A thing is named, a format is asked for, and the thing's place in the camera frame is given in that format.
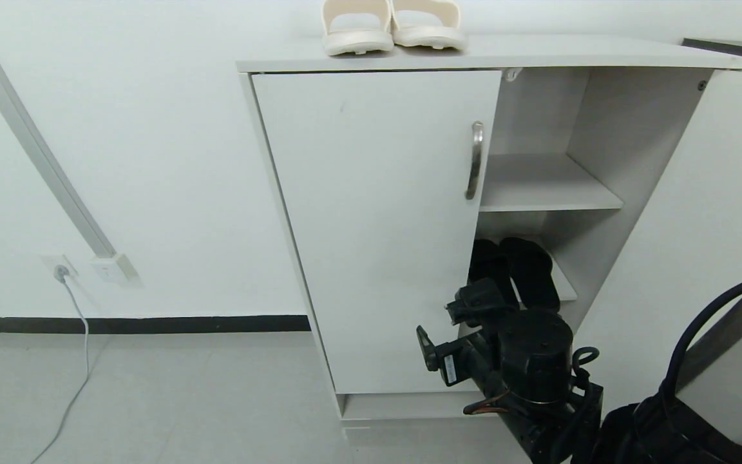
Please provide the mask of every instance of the gray cable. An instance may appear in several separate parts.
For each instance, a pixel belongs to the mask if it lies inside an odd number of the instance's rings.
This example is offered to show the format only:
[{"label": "gray cable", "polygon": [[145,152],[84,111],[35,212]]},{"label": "gray cable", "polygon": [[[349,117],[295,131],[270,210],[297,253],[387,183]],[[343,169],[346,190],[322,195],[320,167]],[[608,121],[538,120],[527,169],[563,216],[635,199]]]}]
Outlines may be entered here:
[{"label": "gray cable", "polygon": [[85,324],[85,381],[82,382],[79,390],[76,390],[76,394],[74,394],[73,398],[70,400],[70,403],[68,403],[68,407],[65,408],[64,414],[62,414],[62,420],[59,421],[59,428],[56,429],[56,435],[53,435],[53,439],[50,440],[48,446],[44,447],[42,452],[40,452],[38,456],[33,458],[33,461],[31,461],[30,464],[35,464],[36,461],[39,461],[39,458],[41,458],[41,456],[43,456],[44,453],[48,451],[54,443],[56,443],[56,439],[59,438],[59,434],[62,434],[62,428],[64,428],[65,420],[68,419],[68,413],[70,413],[70,409],[71,407],[73,407],[73,403],[76,402],[76,399],[79,398],[79,394],[82,393],[82,389],[85,388],[85,385],[87,385],[88,381],[91,379],[91,362],[90,359],[88,359],[88,335],[91,333],[91,329],[88,326],[88,320],[85,319],[85,316],[82,315],[82,311],[79,309],[79,304],[76,302],[76,297],[73,296],[73,291],[70,291],[68,283],[65,282],[65,276],[70,276],[68,268],[62,265],[56,266],[56,268],[53,270],[53,277],[55,277],[56,280],[58,280],[59,282],[62,282],[62,285],[64,285],[65,289],[68,291],[68,295],[70,295],[70,299],[73,302],[73,308],[76,309],[76,314],[79,314],[79,319],[81,319],[82,323]]}]

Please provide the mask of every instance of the cream slipper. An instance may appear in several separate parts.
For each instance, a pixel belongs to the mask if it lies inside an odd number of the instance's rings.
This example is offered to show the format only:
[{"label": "cream slipper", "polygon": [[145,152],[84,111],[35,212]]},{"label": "cream slipper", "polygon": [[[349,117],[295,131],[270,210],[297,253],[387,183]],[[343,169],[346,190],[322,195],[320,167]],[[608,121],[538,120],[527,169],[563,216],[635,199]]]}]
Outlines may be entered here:
[{"label": "cream slipper", "polygon": [[[378,29],[332,29],[339,15],[370,13],[379,18]],[[322,3],[322,46],[329,56],[341,53],[362,55],[367,51],[394,49],[391,36],[391,4],[388,0],[325,0]]]},{"label": "cream slipper", "polygon": [[[392,35],[394,43],[404,47],[423,45],[435,49],[452,47],[465,50],[468,40],[460,30],[460,8],[453,0],[392,0]],[[442,26],[403,24],[397,18],[402,11],[426,12],[439,18]]]}]

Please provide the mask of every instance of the cabinet door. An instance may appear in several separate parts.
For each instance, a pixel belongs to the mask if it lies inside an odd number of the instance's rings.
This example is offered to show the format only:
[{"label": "cabinet door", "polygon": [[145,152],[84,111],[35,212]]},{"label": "cabinet door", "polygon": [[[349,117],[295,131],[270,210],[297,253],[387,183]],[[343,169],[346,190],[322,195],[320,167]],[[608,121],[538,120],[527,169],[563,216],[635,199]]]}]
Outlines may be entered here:
[{"label": "cabinet door", "polygon": [[680,334],[742,282],[742,73],[715,71],[575,338],[604,409],[657,391]]},{"label": "cabinet door", "polygon": [[466,283],[482,191],[466,199],[471,125],[482,171],[500,72],[253,83],[336,391],[445,391],[415,327],[457,337],[444,304]]}]

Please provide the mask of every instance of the black baseboard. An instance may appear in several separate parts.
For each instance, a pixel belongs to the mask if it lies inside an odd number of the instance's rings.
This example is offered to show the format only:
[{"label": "black baseboard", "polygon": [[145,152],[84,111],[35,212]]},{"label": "black baseboard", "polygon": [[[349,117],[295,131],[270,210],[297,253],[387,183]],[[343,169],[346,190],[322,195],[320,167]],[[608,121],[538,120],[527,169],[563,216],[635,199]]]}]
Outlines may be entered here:
[{"label": "black baseboard", "polygon": [[[304,315],[242,317],[165,317],[154,319],[88,319],[91,334],[218,334],[230,332],[306,332]],[[82,320],[0,317],[0,333],[82,334]]]}]

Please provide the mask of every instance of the black slipper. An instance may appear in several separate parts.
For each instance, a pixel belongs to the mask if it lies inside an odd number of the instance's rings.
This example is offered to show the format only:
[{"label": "black slipper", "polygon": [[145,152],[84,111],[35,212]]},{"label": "black slipper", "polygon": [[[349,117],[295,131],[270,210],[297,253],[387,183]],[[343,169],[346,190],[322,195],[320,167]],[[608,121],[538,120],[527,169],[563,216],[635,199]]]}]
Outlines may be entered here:
[{"label": "black slipper", "polygon": [[500,247],[491,240],[474,240],[471,250],[471,266],[468,268],[468,280],[474,283],[480,279],[492,279],[497,283],[500,294],[506,305],[519,309],[515,289],[511,286],[509,260],[500,252]]},{"label": "black slipper", "polygon": [[551,279],[551,256],[538,244],[518,237],[503,238],[500,250],[510,264],[511,279],[528,309],[559,312],[560,296]]}]

